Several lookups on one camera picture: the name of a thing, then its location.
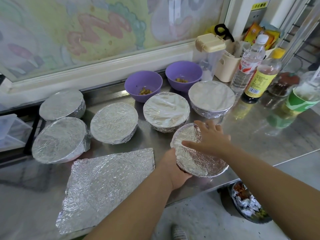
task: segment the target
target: beige container lid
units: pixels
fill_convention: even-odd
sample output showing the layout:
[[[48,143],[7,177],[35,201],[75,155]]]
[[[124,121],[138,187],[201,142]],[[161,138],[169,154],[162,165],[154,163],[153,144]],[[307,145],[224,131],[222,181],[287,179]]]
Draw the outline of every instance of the beige container lid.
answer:
[[[219,38],[219,36],[212,33],[200,35],[195,40],[195,47],[198,51],[202,52],[216,52],[226,48],[225,40]]]

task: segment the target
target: hand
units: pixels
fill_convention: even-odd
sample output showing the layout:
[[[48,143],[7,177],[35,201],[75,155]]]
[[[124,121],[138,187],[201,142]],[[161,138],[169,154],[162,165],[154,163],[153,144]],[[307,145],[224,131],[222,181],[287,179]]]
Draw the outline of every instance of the hand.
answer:
[[[164,154],[157,169],[162,170],[162,173],[165,174],[164,176],[170,179],[172,190],[180,188],[188,178],[192,177],[191,174],[182,171],[178,167],[176,150],[174,148],[171,148]]]
[[[223,159],[225,154],[229,151],[230,135],[224,135],[221,125],[215,125],[213,120],[207,120],[206,123],[196,120],[202,141],[199,143],[192,141],[182,141],[182,145],[189,147],[198,152]]]

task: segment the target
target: electrical outlet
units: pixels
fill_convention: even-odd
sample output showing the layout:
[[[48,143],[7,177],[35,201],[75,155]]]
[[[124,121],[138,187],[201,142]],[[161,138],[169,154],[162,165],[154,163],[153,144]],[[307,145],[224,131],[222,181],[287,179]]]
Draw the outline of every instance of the electrical outlet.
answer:
[[[254,22],[257,24],[260,24],[266,10],[267,10],[267,8],[265,7],[265,8],[259,9],[259,10],[251,11],[249,14],[247,23],[245,24],[244,32],[246,32]]]

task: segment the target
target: barcode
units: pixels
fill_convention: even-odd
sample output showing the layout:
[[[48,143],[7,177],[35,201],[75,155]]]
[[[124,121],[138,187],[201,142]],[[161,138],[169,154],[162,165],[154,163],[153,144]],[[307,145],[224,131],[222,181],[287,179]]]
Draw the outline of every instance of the barcode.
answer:
[[[260,90],[254,89],[252,87],[249,88],[249,92],[252,92],[254,94],[258,94],[260,92]]]

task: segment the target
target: yellow warning sticker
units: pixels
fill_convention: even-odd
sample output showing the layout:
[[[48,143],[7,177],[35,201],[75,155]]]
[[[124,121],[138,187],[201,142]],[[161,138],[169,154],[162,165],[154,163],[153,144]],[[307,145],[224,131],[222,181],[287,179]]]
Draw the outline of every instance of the yellow warning sticker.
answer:
[[[252,10],[261,9],[261,8],[265,8],[267,6],[268,6],[268,1],[256,3],[256,4],[253,4],[253,6],[251,8],[251,11]]]

